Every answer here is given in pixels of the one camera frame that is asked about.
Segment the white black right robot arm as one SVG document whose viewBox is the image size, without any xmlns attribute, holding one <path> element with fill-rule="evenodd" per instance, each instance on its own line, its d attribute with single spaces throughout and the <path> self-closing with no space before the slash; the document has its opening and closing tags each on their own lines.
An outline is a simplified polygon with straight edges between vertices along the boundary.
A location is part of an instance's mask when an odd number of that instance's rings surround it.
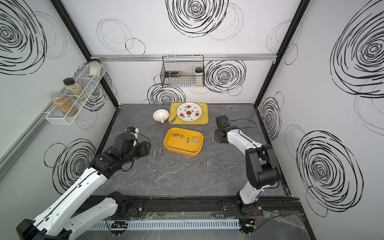
<svg viewBox="0 0 384 240">
<path fill-rule="evenodd" d="M 246 159 L 247 183 L 238 192 L 238 210 L 246 215 L 253 210 L 262 193 L 280 185 L 281 168 L 272 145 L 262 145 L 232 126 L 227 116 L 216 117 L 214 140 L 237 147 Z"/>
</svg>

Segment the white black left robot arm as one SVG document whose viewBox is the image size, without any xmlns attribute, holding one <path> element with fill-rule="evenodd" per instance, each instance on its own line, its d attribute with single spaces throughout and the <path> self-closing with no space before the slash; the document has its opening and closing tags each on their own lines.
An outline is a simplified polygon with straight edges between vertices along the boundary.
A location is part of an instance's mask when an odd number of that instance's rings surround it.
<svg viewBox="0 0 384 240">
<path fill-rule="evenodd" d="M 21 240 L 74 240 L 100 221 L 126 208 L 125 197 L 114 192 L 100 203 L 75 216 L 89 196 L 125 164 L 134 164 L 150 154 L 151 141 L 139 142 L 141 133 L 129 128 L 114 145 L 95 156 L 83 174 L 49 208 L 33 220 L 24 219 L 16 228 Z"/>
</svg>

